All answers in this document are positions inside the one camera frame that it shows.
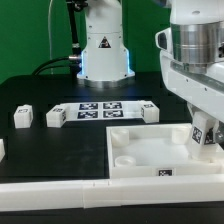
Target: label sticker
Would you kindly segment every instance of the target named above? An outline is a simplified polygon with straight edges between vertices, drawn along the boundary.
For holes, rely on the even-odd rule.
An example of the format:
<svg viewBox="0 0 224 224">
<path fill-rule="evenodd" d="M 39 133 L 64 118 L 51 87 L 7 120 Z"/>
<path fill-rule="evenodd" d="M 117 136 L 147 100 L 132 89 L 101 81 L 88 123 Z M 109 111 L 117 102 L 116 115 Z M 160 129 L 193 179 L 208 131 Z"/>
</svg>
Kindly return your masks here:
<svg viewBox="0 0 224 224">
<path fill-rule="evenodd" d="M 194 139 L 198 144 L 201 143 L 202 131 L 198 128 L 194 127 L 192 139 Z"/>
<path fill-rule="evenodd" d="M 141 108 L 141 114 L 142 114 L 142 117 L 144 117 L 145 111 L 143 107 Z"/>
<path fill-rule="evenodd" d="M 97 111 L 89 111 L 89 112 L 79 112 L 78 119 L 93 119 L 98 118 Z"/>
<path fill-rule="evenodd" d="M 79 110 L 97 110 L 98 103 L 81 103 Z"/>
<path fill-rule="evenodd" d="M 60 108 L 55 108 L 54 110 L 53 110 L 53 112 L 57 112 L 57 113 L 60 113 L 60 112 L 62 112 L 63 111 L 63 109 L 60 109 Z"/>
<path fill-rule="evenodd" d="M 65 111 L 62 113 L 62 120 L 63 120 L 63 121 L 66 120 L 66 112 L 65 112 Z"/>
<path fill-rule="evenodd" d="M 146 105 L 144 105 L 144 107 L 145 108 L 151 108 L 151 107 L 153 107 L 153 105 L 152 104 L 146 104 Z"/>
<path fill-rule="evenodd" d="M 215 144 L 214 142 L 214 135 L 213 135 L 213 128 L 209 129 L 209 132 L 206 134 L 205 137 L 205 145 L 212 145 Z"/>
<path fill-rule="evenodd" d="M 103 40 L 101 41 L 99 48 L 111 48 L 106 37 L 104 37 Z"/>
<path fill-rule="evenodd" d="M 18 111 L 18 113 L 26 113 L 28 110 L 27 109 L 21 109 Z"/>
<path fill-rule="evenodd" d="M 122 109 L 121 102 L 114 102 L 114 103 L 104 103 L 103 109 Z"/>
<path fill-rule="evenodd" d="M 173 169 L 159 169 L 158 176 L 173 176 Z"/>
<path fill-rule="evenodd" d="M 124 117 L 122 110 L 111 110 L 111 111 L 104 111 L 103 112 L 104 118 L 117 118 L 117 117 Z"/>
</svg>

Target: metal cylinder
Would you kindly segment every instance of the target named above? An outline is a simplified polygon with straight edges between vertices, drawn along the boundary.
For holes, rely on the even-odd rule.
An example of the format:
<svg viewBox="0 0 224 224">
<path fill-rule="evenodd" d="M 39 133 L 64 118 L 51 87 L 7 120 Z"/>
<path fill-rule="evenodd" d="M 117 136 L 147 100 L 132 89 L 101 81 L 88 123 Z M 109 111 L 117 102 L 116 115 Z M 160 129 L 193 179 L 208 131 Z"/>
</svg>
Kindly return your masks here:
<svg viewBox="0 0 224 224">
<path fill-rule="evenodd" d="M 203 25 L 171 24 L 174 59 L 186 64 L 220 61 L 224 22 Z"/>
</svg>

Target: white cube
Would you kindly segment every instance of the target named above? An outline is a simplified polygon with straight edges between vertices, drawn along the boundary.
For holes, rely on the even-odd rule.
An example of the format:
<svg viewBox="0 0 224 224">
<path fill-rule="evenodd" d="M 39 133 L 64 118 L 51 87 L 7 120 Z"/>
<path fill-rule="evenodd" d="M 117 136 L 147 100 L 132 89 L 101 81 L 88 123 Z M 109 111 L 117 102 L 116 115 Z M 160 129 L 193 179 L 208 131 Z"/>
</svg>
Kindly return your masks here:
<svg viewBox="0 0 224 224">
<path fill-rule="evenodd" d="M 145 123 L 159 122 L 159 108 L 151 101 L 139 101 L 141 115 Z"/>
<path fill-rule="evenodd" d="M 46 115 L 47 126 L 52 128 L 61 128 L 67 121 L 67 107 L 65 105 L 56 105 Z"/>
<path fill-rule="evenodd" d="M 30 128 L 33 121 L 33 109 L 30 105 L 17 107 L 14 114 L 14 122 L 16 128 Z"/>
</svg>

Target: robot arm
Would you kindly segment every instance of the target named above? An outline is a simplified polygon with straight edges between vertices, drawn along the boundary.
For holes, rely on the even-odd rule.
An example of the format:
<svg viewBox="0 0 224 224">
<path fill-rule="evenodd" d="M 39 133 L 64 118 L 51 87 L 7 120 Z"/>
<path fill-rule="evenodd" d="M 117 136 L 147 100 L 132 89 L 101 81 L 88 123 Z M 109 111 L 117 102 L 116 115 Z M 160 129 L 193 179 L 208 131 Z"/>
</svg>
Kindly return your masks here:
<svg viewBox="0 0 224 224">
<path fill-rule="evenodd" d="M 224 140 L 224 0 L 156 2 L 171 7 L 170 28 L 156 34 L 163 80 L 196 108 L 191 140 L 201 159 Z"/>
</svg>

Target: white plastic tray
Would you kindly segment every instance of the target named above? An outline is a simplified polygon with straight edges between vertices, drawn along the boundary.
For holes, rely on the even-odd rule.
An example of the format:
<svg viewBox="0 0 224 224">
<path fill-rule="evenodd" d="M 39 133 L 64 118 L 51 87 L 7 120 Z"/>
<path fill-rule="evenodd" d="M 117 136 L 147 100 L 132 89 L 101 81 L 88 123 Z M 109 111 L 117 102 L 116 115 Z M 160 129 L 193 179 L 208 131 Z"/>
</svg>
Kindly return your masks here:
<svg viewBox="0 0 224 224">
<path fill-rule="evenodd" d="M 110 177 L 131 178 L 223 173 L 220 161 L 194 160 L 189 156 L 187 144 L 174 143 L 172 140 L 173 130 L 180 128 L 186 130 L 185 133 L 190 133 L 191 124 L 108 127 Z M 218 146 L 217 151 L 223 152 L 220 146 Z"/>
</svg>

